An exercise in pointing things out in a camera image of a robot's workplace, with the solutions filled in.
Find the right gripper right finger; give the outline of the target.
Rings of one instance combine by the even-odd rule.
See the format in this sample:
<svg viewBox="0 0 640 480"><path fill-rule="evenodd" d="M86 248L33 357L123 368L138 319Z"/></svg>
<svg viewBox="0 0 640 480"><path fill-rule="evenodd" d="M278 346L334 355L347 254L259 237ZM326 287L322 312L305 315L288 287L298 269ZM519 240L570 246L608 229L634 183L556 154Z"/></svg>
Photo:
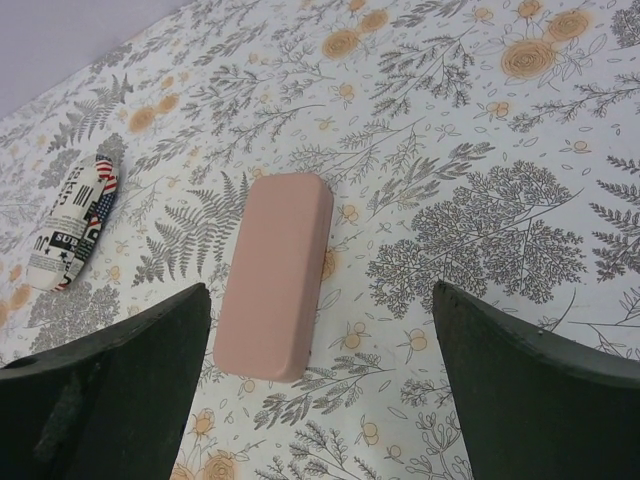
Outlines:
<svg viewBox="0 0 640 480"><path fill-rule="evenodd" d="M638 478L638 362L443 281L433 317L475 478Z"/></svg>

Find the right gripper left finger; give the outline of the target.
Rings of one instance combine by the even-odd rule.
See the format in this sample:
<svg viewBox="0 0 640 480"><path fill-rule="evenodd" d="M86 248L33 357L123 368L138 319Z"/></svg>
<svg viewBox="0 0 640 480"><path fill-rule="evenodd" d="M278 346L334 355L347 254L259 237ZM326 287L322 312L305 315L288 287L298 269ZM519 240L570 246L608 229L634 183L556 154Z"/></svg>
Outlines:
<svg viewBox="0 0 640 480"><path fill-rule="evenodd" d="M194 284L108 328L1 370L4 479L167 479L209 338Z"/></svg>

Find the pink glasses case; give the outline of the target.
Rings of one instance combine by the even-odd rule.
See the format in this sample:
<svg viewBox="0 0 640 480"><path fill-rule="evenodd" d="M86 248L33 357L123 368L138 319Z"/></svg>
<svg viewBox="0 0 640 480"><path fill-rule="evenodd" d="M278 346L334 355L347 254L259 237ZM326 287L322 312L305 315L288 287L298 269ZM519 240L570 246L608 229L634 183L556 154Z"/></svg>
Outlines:
<svg viewBox="0 0 640 480"><path fill-rule="evenodd" d="M251 186L213 346L221 371L283 383L302 376L332 210L316 174L271 175Z"/></svg>

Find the flag print glasses case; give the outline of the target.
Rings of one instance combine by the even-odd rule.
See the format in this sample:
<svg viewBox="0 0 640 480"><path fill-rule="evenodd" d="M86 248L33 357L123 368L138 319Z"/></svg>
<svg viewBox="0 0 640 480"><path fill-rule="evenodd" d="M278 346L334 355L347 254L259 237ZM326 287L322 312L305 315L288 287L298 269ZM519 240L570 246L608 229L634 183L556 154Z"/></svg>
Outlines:
<svg viewBox="0 0 640 480"><path fill-rule="evenodd" d="M27 283L62 291L90 258L114 204L119 163L102 154L76 162L38 232L27 265Z"/></svg>

